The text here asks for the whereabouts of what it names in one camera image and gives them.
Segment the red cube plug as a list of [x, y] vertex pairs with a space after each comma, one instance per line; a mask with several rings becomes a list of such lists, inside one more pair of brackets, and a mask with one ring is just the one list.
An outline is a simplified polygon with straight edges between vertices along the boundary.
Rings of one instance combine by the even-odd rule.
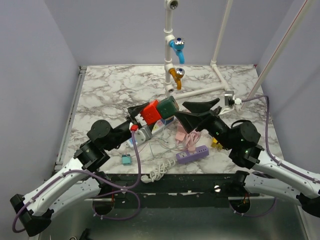
[[140, 115], [148, 126], [156, 123], [162, 117], [157, 110], [158, 100], [154, 100], [149, 103], [141, 112]]

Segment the white power strip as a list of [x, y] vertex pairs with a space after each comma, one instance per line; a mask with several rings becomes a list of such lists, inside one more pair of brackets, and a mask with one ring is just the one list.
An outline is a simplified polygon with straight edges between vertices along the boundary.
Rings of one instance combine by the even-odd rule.
[[175, 117], [171, 117], [170, 119], [160, 119], [154, 125], [152, 132], [152, 138], [155, 137], [157, 134], [161, 133], [165, 128], [169, 127], [173, 124], [177, 119]]

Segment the green cube plug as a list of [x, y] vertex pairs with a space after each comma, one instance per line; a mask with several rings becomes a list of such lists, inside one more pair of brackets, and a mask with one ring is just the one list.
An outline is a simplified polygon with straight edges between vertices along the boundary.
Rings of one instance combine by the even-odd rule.
[[169, 119], [175, 115], [180, 107], [173, 96], [166, 97], [156, 106], [158, 113], [162, 119]]

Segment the yellow cube socket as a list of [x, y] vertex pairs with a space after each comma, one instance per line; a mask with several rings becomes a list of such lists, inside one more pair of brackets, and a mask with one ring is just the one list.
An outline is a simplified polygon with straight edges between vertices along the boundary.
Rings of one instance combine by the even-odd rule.
[[211, 142], [210, 146], [212, 148], [217, 149], [217, 150], [222, 150], [223, 149], [223, 146], [215, 138], [212, 139], [212, 142]]

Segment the teal charger plug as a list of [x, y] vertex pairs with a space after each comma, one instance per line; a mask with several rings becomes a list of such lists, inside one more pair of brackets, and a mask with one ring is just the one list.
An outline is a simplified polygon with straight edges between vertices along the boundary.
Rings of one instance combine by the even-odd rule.
[[130, 154], [123, 154], [121, 156], [121, 162], [124, 166], [130, 166], [132, 164], [132, 157]]

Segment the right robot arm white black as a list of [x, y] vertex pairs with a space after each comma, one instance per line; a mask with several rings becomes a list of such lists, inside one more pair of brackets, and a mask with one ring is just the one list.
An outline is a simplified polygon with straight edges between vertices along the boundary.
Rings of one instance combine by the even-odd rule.
[[187, 133], [208, 131], [223, 149], [230, 151], [229, 158], [237, 166], [270, 176], [263, 178], [245, 172], [230, 183], [230, 191], [236, 196], [248, 192], [292, 201], [306, 213], [319, 217], [320, 175], [275, 157], [268, 146], [259, 145], [261, 134], [251, 121], [241, 119], [236, 126], [229, 127], [220, 118], [222, 108], [212, 109], [218, 102], [217, 98], [184, 102], [188, 111], [177, 111], [174, 115]]

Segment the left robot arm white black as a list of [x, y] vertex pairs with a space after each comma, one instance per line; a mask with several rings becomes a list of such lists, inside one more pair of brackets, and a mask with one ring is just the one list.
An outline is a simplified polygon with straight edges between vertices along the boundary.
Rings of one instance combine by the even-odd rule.
[[74, 156], [60, 171], [34, 191], [25, 195], [15, 194], [10, 199], [16, 212], [12, 231], [16, 234], [26, 232], [30, 237], [44, 231], [51, 224], [51, 218], [55, 213], [51, 205], [74, 184], [87, 176], [97, 180], [93, 191], [101, 198], [110, 194], [111, 186], [122, 191], [135, 188], [141, 180], [142, 170], [140, 168], [136, 182], [130, 186], [120, 186], [110, 182], [96, 175], [96, 171], [110, 159], [108, 151], [118, 149], [128, 139], [134, 139], [135, 132], [142, 126], [136, 120], [136, 116], [147, 105], [144, 103], [129, 107], [125, 122], [117, 127], [112, 127], [104, 119], [94, 122], [87, 132], [88, 140], [80, 145]]

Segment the pink power strip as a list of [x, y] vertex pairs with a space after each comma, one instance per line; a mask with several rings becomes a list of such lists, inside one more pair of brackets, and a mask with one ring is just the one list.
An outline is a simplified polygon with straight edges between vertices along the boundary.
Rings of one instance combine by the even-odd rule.
[[184, 127], [180, 123], [178, 123], [177, 128], [176, 128], [175, 140], [178, 143], [183, 143], [186, 136], [187, 136], [186, 130], [184, 129]]

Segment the purple power strip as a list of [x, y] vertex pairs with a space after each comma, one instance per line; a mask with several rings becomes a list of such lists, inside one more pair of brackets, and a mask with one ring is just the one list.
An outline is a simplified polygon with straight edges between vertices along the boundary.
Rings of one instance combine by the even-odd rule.
[[188, 164], [190, 162], [203, 159], [209, 155], [209, 149], [207, 146], [202, 145], [195, 148], [194, 151], [182, 151], [177, 153], [176, 160], [179, 164]]

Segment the orange faucet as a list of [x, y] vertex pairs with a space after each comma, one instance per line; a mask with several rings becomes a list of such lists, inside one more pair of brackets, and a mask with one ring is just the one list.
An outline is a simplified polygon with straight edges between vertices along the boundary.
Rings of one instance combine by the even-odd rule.
[[177, 68], [170, 68], [168, 72], [176, 83], [176, 89], [181, 90], [182, 89], [181, 79], [185, 75], [185, 70], [183, 68], [177, 67]]

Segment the blue faucet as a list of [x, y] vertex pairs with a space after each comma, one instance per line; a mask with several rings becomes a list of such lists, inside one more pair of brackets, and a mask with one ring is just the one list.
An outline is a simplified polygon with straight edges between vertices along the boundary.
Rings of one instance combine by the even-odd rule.
[[177, 37], [169, 42], [169, 46], [173, 49], [176, 56], [179, 59], [180, 64], [185, 63], [185, 56], [183, 53], [183, 49], [185, 47], [185, 40], [181, 37]]

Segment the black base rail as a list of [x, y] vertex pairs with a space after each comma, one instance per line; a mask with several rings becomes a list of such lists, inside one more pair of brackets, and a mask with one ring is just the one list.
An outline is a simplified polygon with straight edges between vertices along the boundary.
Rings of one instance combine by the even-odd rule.
[[[229, 204], [248, 211], [250, 199], [263, 194], [248, 193], [240, 185], [243, 173], [246, 172], [166, 174], [160, 180], [140, 182], [135, 188], [123, 191], [89, 176], [67, 190], [51, 208], [57, 215], [78, 202], [93, 199], [95, 209], [103, 215], [111, 209], [227, 208]], [[137, 174], [106, 174], [101, 171], [97, 175], [119, 186], [131, 186], [137, 180]]]

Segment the white pvc pipe frame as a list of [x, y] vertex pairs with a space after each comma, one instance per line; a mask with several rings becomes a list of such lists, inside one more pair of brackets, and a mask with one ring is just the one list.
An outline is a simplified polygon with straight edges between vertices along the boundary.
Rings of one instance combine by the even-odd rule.
[[[310, 10], [312, 4], [314, 3], [314, 0], [305, 0], [303, 4], [301, 5], [299, 11], [297, 12], [296, 16], [292, 20], [291, 24], [289, 25], [288, 29], [286, 30], [285, 34], [283, 35], [281, 41], [278, 43], [276, 49], [274, 50], [273, 54], [269, 58], [268, 62], [264, 66], [262, 72], [260, 73], [258, 80], [256, 81], [255, 85], [253, 86], [252, 90], [250, 91], [248, 98], [252, 98], [256, 92], [258, 91], [259, 87], [262, 85], [264, 80], [266, 79], [267, 75], [271, 71], [272, 67], [280, 57], [281, 53], [287, 46], [289, 40], [294, 35], [295, 31], [297, 30], [298, 26], [302, 22], [302, 20], [305, 18], [305, 15]], [[172, 52], [174, 50], [169, 46], [169, 42], [177, 37], [173, 34], [173, 11], [177, 9], [177, 7], [180, 5], [180, 2], [178, 0], [165, 0], [164, 1], [164, 9], [165, 9], [165, 25], [164, 25], [164, 71], [165, 71], [165, 80], [164, 80], [164, 89], [165, 94], [167, 97], [171, 95], [172, 92], [177, 90], [177, 84], [175, 83], [173, 77], [169, 74], [169, 69], [175, 68], [172, 60]], [[200, 90], [194, 90], [189, 91], [187, 93], [178, 94], [176, 96], [177, 100], [185, 99], [188, 97], [198, 96], [202, 94], [211, 93], [218, 90], [225, 90], [229, 91], [230, 86], [227, 83], [227, 80], [225, 77], [223, 77], [221, 71], [219, 70], [217, 66], [217, 58], [218, 54], [221, 48], [223, 36], [225, 33], [225, 29], [227, 26], [227, 22], [230, 16], [230, 12], [232, 9], [233, 1], [228, 0], [226, 2], [223, 18], [221, 21], [218, 38], [216, 41], [213, 57], [210, 62], [210, 67], [212, 68], [213, 72], [216, 74], [218, 79], [220, 80], [220, 83], [216, 86], [212, 87], [206, 87]]]

